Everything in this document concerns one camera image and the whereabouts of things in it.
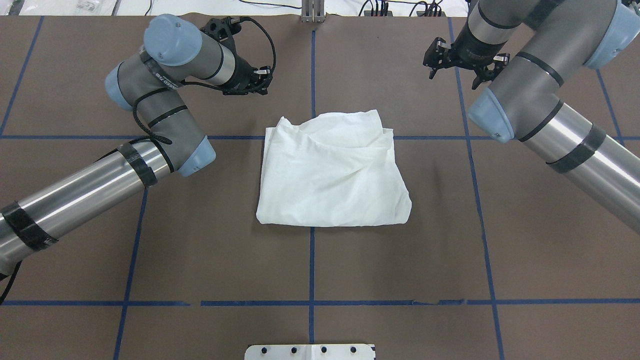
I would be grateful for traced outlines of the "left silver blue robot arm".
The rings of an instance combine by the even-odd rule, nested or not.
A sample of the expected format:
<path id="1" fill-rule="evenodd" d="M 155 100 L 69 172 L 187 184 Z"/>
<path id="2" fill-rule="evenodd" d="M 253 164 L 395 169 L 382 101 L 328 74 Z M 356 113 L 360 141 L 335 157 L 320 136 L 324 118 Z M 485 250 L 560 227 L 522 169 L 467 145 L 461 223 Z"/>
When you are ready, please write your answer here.
<path id="1" fill-rule="evenodd" d="M 225 96 L 266 95 L 277 53 L 251 16 L 211 18 L 204 25 L 160 14 L 138 51 L 105 78 L 110 100 L 141 130 L 75 173 L 1 209 L 1 278 L 23 260 L 162 178 L 188 177 L 217 153 L 179 93 L 203 87 Z"/>

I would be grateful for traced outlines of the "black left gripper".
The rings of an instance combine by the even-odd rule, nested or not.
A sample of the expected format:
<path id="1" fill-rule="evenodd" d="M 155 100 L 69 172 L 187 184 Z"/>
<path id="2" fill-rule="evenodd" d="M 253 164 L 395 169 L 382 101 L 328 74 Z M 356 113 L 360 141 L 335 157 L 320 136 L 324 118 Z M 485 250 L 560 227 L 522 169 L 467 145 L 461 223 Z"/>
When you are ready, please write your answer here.
<path id="1" fill-rule="evenodd" d="M 240 96 L 256 93 L 262 96 L 268 94 L 268 88 L 274 79 L 271 66 L 256 68 L 242 57 L 235 58 L 235 69 L 231 78 L 220 85 L 225 96 Z"/>

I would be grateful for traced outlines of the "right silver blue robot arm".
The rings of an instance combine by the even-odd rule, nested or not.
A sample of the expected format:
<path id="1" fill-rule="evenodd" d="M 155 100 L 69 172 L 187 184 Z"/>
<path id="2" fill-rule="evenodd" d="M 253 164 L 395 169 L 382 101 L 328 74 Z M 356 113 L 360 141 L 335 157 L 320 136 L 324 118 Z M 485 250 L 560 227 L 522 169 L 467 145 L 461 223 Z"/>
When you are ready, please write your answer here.
<path id="1" fill-rule="evenodd" d="M 639 158 L 558 96 L 579 69 L 600 69 L 639 34 L 622 0 L 474 0 L 447 43 L 435 38 L 423 65 L 475 73 L 488 83 L 467 116 L 495 141 L 516 139 L 634 231 Z"/>

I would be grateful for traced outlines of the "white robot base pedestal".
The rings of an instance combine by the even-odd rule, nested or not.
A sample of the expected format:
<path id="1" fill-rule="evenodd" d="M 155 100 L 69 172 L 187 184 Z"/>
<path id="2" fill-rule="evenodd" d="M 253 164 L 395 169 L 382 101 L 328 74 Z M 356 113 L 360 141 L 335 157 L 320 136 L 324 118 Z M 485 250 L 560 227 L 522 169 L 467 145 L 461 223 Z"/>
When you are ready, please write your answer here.
<path id="1" fill-rule="evenodd" d="M 247 347 L 245 360 L 375 360 L 374 344 L 254 344 Z"/>

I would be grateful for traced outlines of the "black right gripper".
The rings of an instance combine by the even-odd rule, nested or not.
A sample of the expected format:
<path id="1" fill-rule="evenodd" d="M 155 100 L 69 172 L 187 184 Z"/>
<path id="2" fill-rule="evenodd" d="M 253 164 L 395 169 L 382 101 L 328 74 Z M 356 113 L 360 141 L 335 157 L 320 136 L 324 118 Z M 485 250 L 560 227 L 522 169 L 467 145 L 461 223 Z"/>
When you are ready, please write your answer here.
<path id="1" fill-rule="evenodd" d="M 423 66 L 430 68 L 429 79 L 433 80 L 440 69 L 462 68 L 475 73 L 471 84 L 474 91 L 487 82 L 494 81 L 510 63 L 509 53 L 474 54 L 470 50 L 458 47 L 454 42 L 448 44 L 437 37 L 432 41 L 423 56 Z"/>

